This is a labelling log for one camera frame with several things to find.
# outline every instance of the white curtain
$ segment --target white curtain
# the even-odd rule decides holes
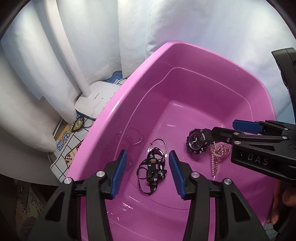
[[[271,51],[296,48],[296,40],[265,0],[57,0],[57,5],[89,84],[118,70],[127,77],[165,42],[184,40],[229,58],[258,77],[267,87],[277,115],[290,103]],[[21,10],[1,45],[35,97],[44,96],[62,118],[73,122],[80,90],[55,43],[42,0],[32,0]],[[6,122],[9,118],[0,125],[27,145],[53,151],[49,144],[40,147],[37,135],[32,135],[41,132],[53,143],[52,127],[44,124],[22,130],[23,137],[31,137],[28,141],[19,137],[16,127],[24,120],[17,119],[10,128]]]

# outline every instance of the black wristwatch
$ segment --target black wristwatch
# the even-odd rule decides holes
[[[200,154],[207,149],[207,146],[214,143],[210,129],[194,129],[189,132],[186,139],[186,146],[190,152]]]

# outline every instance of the pink plastic basin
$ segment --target pink plastic basin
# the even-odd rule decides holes
[[[114,241],[181,241],[190,201],[177,194],[168,157],[167,176],[151,196],[139,190],[136,169],[146,158],[150,142],[161,137],[168,152],[175,150],[180,161],[213,179],[210,154],[188,154],[186,137],[194,128],[232,128],[234,119],[276,119],[263,84],[213,52],[186,42],[168,42],[109,101],[83,141],[68,177],[88,178],[125,149],[128,166],[119,194],[106,200]],[[141,134],[143,139],[136,144]],[[155,142],[155,146],[163,148],[162,142]],[[219,164],[215,180],[226,177],[234,181],[264,224],[275,180],[232,164],[230,157]],[[214,240],[214,203],[211,200],[209,240]],[[81,202],[81,235],[82,240],[88,240],[85,200]]]

